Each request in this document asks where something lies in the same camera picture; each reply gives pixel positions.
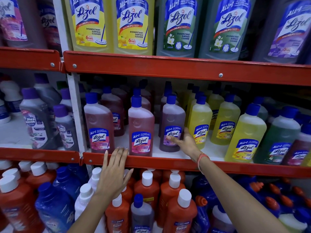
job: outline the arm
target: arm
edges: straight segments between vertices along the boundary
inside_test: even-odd
[[[115,149],[107,165],[108,151],[105,152],[97,189],[89,204],[71,226],[68,233],[93,233],[95,231],[108,205],[119,196],[133,173],[133,169],[131,169],[123,178],[127,155],[128,149]]]
[[[187,128],[184,140],[171,136],[166,138],[179,145],[186,155],[197,162],[202,152],[197,148]],[[200,168],[239,233],[288,232],[272,213],[209,158],[203,157],[200,160]]]

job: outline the bottle cap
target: bottle cap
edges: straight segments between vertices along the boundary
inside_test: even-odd
[[[2,193],[10,192],[18,187],[18,182],[15,176],[5,176],[0,179],[0,191]]]
[[[19,165],[19,167],[20,167],[20,170],[22,171],[22,172],[29,172],[29,171],[31,171],[31,169],[30,169],[30,166],[33,164],[33,162],[31,162],[31,161],[20,161],[19,163],[18,163],[18,165]]]
[[[214,89],[215,84],[209,84],[207,89],[212,91]]]
[[[277,118],[278,116],[281,115],[281,110],[274,109],[274,110],[272,110],[271,115],[272,115],[272,117]]]
[[[213,94],[219,95],[221,93],[221,88],[219,87],[214,87],[213,89]]]
[[[138,87],[133,88],[133,96],[140,96],[141,95],[141,89]]]
[[[114,200],[112,200],[112,206],[114,206],[115,208],[119,207],[122,204],[122,195],[119,194],[119,196],[117,198],[115,198]]]
[[[144,81],[142,81],[142,80],[139,81],[138,85],[139,85],[140,89],[145,89],[147,86],[146,83],[144,83]]]
[[[204,96],[204,92],[198,91],[194,98],[197,100],[200,96]]]
[[[90,184],[86,183],[80,187],[80,199],[84,203],[89,202],[92,195],[93,195],[93,189],[92,189],[92,186]]]
[[[57,81],[56,85],[57,85],[57,90],[61,90],[63,88],[68,88],[66,81]]]
[[[44,73],[34,73],[35,81],[39,84],[49,83],[49,79],[47,74]]]
[[[59,168],[58,163],[46,162],[45,164],[49,170],[56,170],[57,168]]]
[[[197,100],[196,103],[199,105],[205,105],[205,101],[206,101],[207,96],[200,96]]]
[[[132,107],[134,107],[134,108],[142,107],[142,97],[141,96],[132,96]]]
[[[51,195],[55,190],[55,187],[50,182],[41,184],[38,188],[39,196],[45,197]]]
[[[30,168],[34,176],[40,176],[47,170],[45,162],[35,162]]]
[[[144,171],[142,173],[142,184],[144,186],[150,186],[152,184],[153,174],[150,171]]]
[[[225,85],[224,91],[229,92],[232,89],[232,85]]]
[[[62,118],[68,115],[68,110],[65,105],[59,104],[53,106],[55,117]]]
[[[193,83],[188,83],[187,90],[192,90],[194,84]]]
[[[82,83],[79,83],[79,93],[85,92],[85,88]]]
[[[110,94],[111,93],[111,87],[110,86],[104,86],[103,93],[104,94]]]
[[[64,182],[65,180],[68,180],[70,174],[71,171],[67,167],[59,167],[56,170],[56,179],[58,182]]]
[[[303,208],[297,208],[294,212],[294,218],[296,218],[299,222],[307,223],[310,219],[310,215]]]
[[[8,169],[12,167],[12,162],[8,160],[0,160],[0,170]]]
[[[197,195],[195,197],[195,203],[197,206],[204,207],[207,205],[207,200],[203,196]]]
[[[170,105],[174,105],[176,103],[176,95],[170,94],[166,99],[166,103]]]
[[[230,93],[231,93],[231,94],[234,94],[234,95],[237,95],[238,92],[239,92],[239,89],[238,89],[238,88],[231,88],[231,90],[230,90]]]
[[[252,115],[252,116],[257,116],[258,112],[260,110],[260,105],[251,103],[247,106],[247,109],[245,111],[246,114]]]
[[[171,175],[169,176],[169,186],[176,189],[179,187],[180,184],[180,175],[178,173],[171,173]]]
[[[218,204],[217,207],[218,207],[218,210],[219,210],[220,212],[226,213],[221,204]]]
[[[311,135],[311,123],[305,123],[301,127],[301,132]]]
[[[193,86],[192,93],[197,93],[200,90],[199,86]]]
[[[23,98],[25,100],[31,100],[31,99],[38,99],[39,95],[35,88],[23,88],[21,90],[21,93],[23,94]]]
[[[234,94],[229,93],[229,94],[226,95],[225,101],[226,102],[233,102],[234,101],[234,97],[235,97]]]
[[[169,95],[171,95],[172,94],[172,87],[170,86],[170,87],[167,87],[167,88],[165,88],[164,89],[164,96],[165,97],[168,97]]]
[[[134,207],[141,208],[143,200],[144,200],[144,197],[142,196],[142,194],[136,194],[134,196]]]
[[[264,98],[262,96],[256,96],[253,100],[253,103],[254,104],[257,104],[257,105],[261,105],[262,102],[263,102]]]
[[[293,119],[298,112],[298,109],[292,106],[284,106],[281,111],[281,116]]]
[[[100,177],[100,173],[101,173],[101,168],[100,167],[96,167],[92,170],[92,180],[94,180],[95,182],[98,182],[99,177]]]
[[[96,104],[98,102],[98,94],[96,92],[89,92],[85,94],[87,104]]]
[[[19,170],[17,168],[11,168],[9,170],[6,170],[4,173],[2,173],[3,177],[10,176],[10,175],[15,176],[15,180],[16,181],[21,178],[21,174],[20,174],[20,172],[19,172]]]
[[[215,87],[221,88],[221,82],[216,82]]]
[[[61,89],[60,93],[62,94],[62,99],[63,100],[70,100],[71,99],[69,88]]]
[[[177,203],[182,208],[188,208],[191,202],[191,193],[187,189],[181,189],[177,198]]]

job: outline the purple label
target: purple label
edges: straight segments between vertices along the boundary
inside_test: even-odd
[[[176,146],[176,144],[172,141],[169,141],[166,139],[166,136],[173,136],[180,139],[182,129],[179,126],[166,126],[164,129],[164,140],[163,144],[169,145],[169,146]]]
[[[268,56],[294,58],[310,31],[311,0],[291,3],[285,10]]]
[[[0,25],[6,40],[28,40],[17,0],[0,0]]]
[[[133,132],[132,133],[132,152],[144,154],[150,152],[151,133],[150,132]]]
[[[38,9],[40,11],[40,18],[46,41],[50,45],[60,45],[54,7],[39,3]]]
[[[274,143],[269,150],[270,154],[266,158],[266,161],[276,162],[276,163],[282,162],[290,146],[291,146],[291,143],[288,143],[288,142]]]
[[[95,150],[108,150],[110,148],[109,132],[104,128],[91,128],[89,130],[91,148]]]

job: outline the hand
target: hand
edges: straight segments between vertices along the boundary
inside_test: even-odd
[[[167,136],[166,139],[178,145],[181,150],[195,162],[197,162],[197,158],[202,153],[196,146],[193,136],[190,135],[186,127],[184,129],[184,140],[179,140],[177,137],[173,136]]]
[[[102,171],[95,192],[96,195],[108,196],[111,201],[119,196],[134,171],[132,168],[124,177],[124,165],[127,155],[128,149],[117,148],[112,153],[109,164],[107,165],[108,151],[106,150]]]

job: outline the white cap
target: white cap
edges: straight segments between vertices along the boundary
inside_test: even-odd
[[[176,189],[179,187],[181,177],[178,173],[172,172],[169,176],[169,186]]]
[[[93,183],[97,183],[100,177],[100,173],[101,173],[101,168],[100,167],[96,167],[92,170],[92,182]]]
[[[17,168],[11,168],[9,170],[6,170],[4,173],[2,173],[2,176],[5,177],[5,176],[10,176],[10,175],[13,175],[15,176],[15,180],[19,180],[21,178],[21,174],[19,173],[18,169]]]
[[[80,187],[80,195],[79,195],[81,202],[88,203],[91,200],[93,193],[94,192],[90,184],[86,183],[82,185]]]
[[[29,172],[31,170],[30,166],[33,164],[31,161],[20,161],[18,163],[22,172]]]
[[[183,208],[188,208],[191,201],[191,193],[187,189],[181,189],[178,195],[177,202]]]
[[[112,206],[119,207],[121,204],[122,204],[122,195],[119,194],[119,196],[117,198],[112,200]]]
[[[152,184],[153,174],[150,171],[144,171],[142,173],[142,184],[144,186],[150,186]]]
[[[10,192],[18,187],[17,180],[15,180],[15,176],[5,176],[0,179],[0,191],[2,193]]]
[[[30,166],[30,168],[34,176],[40,176],[47,170],[45,162],[35,162]]]
[[[12,167],[12,162],[8,160],[0,160],[0,170],[8,169]]]
[[[59,168],[58,163],[52,163],[52,162],[46,162],[46,166],[48,167],[49,170],[56,170]]]

